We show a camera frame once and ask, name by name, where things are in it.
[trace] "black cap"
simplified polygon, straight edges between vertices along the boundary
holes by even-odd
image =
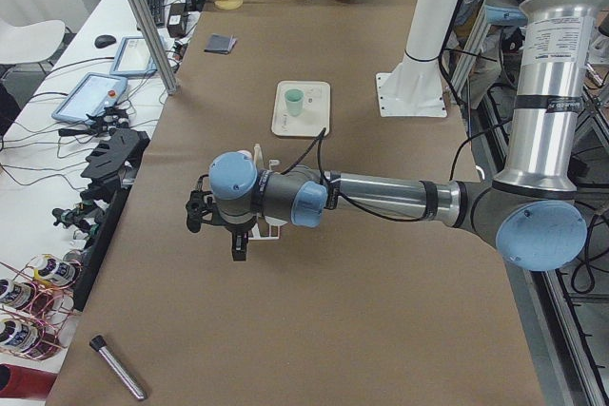
[[[91,346],[95,351],[99,352],[102,347],[106,347],[106,342],[104,341],[104,337],[98,335],[89,341],[88,345]]]

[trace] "brown table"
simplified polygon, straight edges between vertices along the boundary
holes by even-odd
[[[49,406],[134,404],[88,348],[96,334],[150,405],[543,403],[500,256],[470,234],[326,212],[235,263],[224,229],[186,229],[215,156],[259,143],[288,164],[308,145],[270,132],[282,80],[332,86],[325,168],[444,182],[459,112],[382,119],[376,102],[374,74],[402,59],[415,2],[207,6]],[[230,55],[203,53],[212,32],[238,37]],[[475,179],[468,154],[457,176]]]

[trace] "black computer mouse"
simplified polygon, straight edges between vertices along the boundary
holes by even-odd
[[[116,43],[116,37],[112,35],[100,35],[95,39],[95,47],[96,48],[105,48],[109,47]]]

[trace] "warning label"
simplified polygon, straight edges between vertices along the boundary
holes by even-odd
[[[522,64],[572,62],[585,67],[592,18],[544,19],[527,27]]]

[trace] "chair seat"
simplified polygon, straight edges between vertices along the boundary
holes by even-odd
[[[12,26],[0,19],[0,65],[46,61],[59,48],[66,25],[50,20],[29,26]]]

